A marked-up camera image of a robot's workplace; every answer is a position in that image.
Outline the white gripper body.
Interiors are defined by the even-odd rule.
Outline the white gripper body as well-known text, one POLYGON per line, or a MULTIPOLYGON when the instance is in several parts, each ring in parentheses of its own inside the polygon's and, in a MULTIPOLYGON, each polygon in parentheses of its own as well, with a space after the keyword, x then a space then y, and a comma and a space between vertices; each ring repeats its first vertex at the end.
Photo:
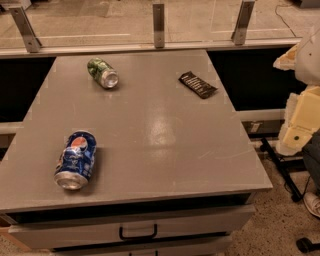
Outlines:
POLYGON ((308 86, 300 94, 291 93, 286 103, 276 150, 284 156, 295 155, 320 129, 320 87, 308 86))

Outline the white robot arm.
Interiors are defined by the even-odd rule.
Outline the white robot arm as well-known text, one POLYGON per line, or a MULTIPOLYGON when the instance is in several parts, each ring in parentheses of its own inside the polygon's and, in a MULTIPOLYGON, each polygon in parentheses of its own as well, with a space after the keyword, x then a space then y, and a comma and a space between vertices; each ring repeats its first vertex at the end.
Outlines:
POLYGON ((273 66, 293 70, 295 78, 307 85, 300 94, 289 95, 278 135, 277 152, 290 156, 301 151, 320 128, 320 29, 314 26, 298 44, 278 57, 273 66))

